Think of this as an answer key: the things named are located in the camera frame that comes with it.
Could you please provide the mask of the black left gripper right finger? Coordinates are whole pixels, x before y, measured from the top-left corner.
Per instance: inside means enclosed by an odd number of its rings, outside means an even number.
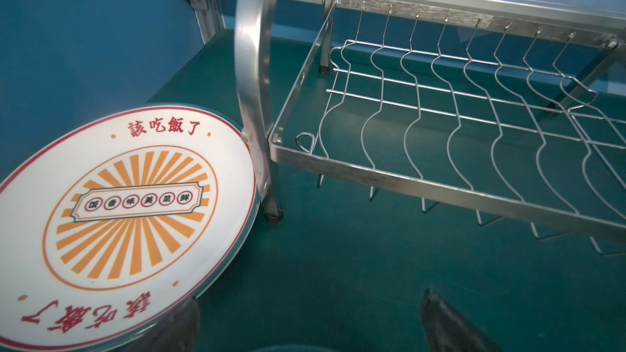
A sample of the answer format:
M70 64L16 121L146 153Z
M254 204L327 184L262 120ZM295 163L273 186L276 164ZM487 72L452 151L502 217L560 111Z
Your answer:
M429 351L503 351L432 288L422 296L420 315Z

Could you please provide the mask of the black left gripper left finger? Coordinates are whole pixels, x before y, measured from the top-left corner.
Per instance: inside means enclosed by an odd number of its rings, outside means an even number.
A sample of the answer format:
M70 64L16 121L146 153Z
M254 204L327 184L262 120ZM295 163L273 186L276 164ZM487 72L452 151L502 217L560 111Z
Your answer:
M197 300L187 298L170 310L158 324L130 343L125 351L195 351L200 317Z

